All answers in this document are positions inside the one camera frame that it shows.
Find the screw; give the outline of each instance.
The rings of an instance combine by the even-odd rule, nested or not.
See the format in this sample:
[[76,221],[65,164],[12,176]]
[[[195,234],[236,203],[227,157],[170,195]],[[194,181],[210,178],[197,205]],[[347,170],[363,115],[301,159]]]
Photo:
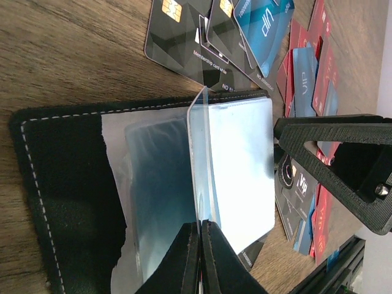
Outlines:
[[384,184],[378,184],[374,192],[379,196],[387,196],[390,190]]

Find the black leather wallet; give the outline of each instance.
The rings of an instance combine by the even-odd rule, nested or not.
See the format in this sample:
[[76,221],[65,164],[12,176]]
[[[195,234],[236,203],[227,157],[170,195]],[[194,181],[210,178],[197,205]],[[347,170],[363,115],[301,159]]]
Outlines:
[[[213,94],[210,103],[265,96]],[[101,115],[185,107],[194,97],[16,112],[10,131],[53,293],[109,293],[126,223],[102,137]]]

